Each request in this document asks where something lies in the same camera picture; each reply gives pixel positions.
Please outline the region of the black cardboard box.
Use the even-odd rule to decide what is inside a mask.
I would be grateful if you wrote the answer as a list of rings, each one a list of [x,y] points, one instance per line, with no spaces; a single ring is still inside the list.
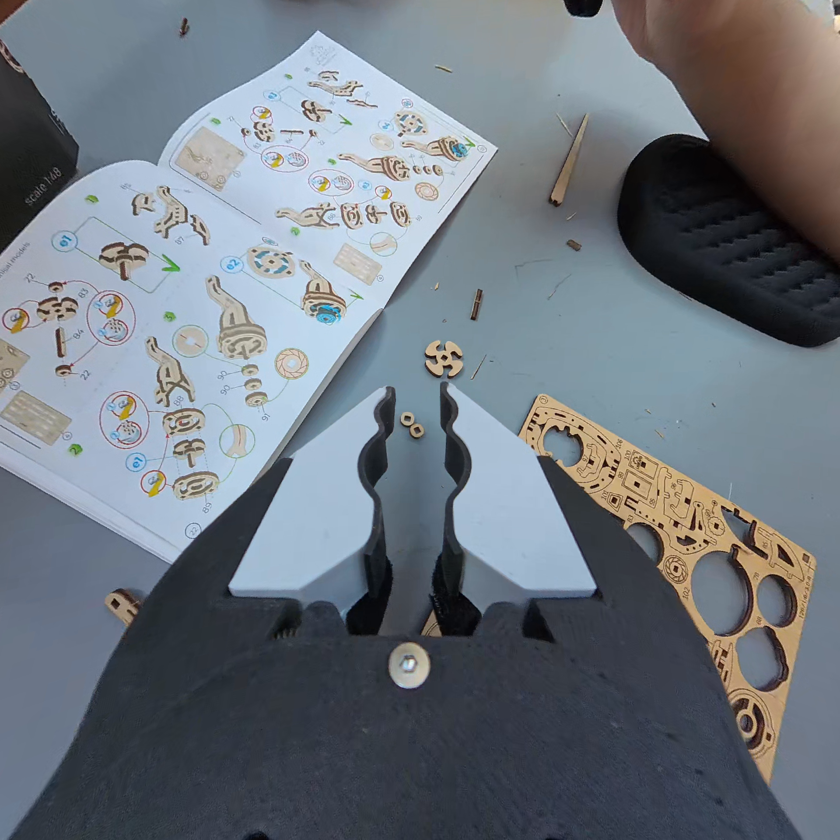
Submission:
[[[1,249],[72,181],[79,147],[1,44]]]

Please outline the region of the laser-cut plywood parts sheet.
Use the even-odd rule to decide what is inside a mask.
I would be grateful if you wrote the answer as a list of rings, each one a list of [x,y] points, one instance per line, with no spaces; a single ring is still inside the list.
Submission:
[[[624,531],[638,526],[653,536],[654,564],[706,642],[741,737],[770,781],[815,560],[734,502],[540,394],[518,437],[540,461],[553,456],[551,432],[581,447],[572,465],[553,466]],[[740,616],[725,631],[703,616],[695,594],[698,564],[712,554],[727,557],[742,587]]]

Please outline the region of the long wooden sliver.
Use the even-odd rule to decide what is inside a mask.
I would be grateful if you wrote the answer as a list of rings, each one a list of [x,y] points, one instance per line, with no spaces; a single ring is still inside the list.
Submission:
[[[560,170],[558,179],[554,184],[552,192],[549,196],[549,201],[555,207],[559,207],[563,204],[566,193],[569,190],[571,178],[581,152],[583,138],[585,136],[585,132],[589,121],[590,114],[586,113],[583,117],[583,120],[581,121],[580,128],[574,136],[572,146],[570,147],[569,153],[567,154],[563,166]]]

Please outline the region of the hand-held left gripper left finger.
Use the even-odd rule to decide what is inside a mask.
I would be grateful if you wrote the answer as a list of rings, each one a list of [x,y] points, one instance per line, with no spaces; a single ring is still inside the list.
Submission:
[[[396,391],[383,386],[290,457],[228,586],[234,596],[336,607],[353,635],[380,632],[392,591],[382,500]]]

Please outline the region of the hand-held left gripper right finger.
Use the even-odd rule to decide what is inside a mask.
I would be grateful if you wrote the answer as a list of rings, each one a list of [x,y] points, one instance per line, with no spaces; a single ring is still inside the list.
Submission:
[[[595,580],[535,452],[447,383],[440,423],[455,488],[433,573],[437,634],[471,635],[498,603],[592,596]]]

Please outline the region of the black wrist rest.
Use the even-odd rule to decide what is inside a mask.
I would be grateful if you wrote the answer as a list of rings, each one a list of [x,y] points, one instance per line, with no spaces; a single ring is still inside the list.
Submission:
[[[652,276],[774,339],[838,339],[838,264],[800,236],[707,140],[670,134],[626,169],[619,235]]]

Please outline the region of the wooden propeller-shaped part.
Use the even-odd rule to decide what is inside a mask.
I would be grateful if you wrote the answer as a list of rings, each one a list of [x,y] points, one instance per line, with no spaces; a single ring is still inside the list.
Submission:
[[[464,368],[463,351],[452,341],[431,342],[425,349],[425,368],[434,377],[454,378]]]

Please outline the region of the open instruction booklet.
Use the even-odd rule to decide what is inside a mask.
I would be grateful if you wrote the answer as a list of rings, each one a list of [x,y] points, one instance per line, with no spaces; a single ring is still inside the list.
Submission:
[[[80,178],[2,252],[2,467],[174,561],[496,151],[317,32]]]

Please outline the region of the curved wooden model part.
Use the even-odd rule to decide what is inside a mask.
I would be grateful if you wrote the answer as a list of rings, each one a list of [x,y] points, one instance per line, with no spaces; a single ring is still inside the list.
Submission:
[[[123,625],[130,627],[142,606],[142,600],[131,591],[120,588],[107,594],[104,605]]]

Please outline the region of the person's right forearm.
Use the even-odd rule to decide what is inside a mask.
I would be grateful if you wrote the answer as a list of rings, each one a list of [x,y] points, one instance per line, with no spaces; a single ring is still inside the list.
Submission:
[[[839,258],[838,35],[796,1],[621,1],[616,20],[710,142]]]

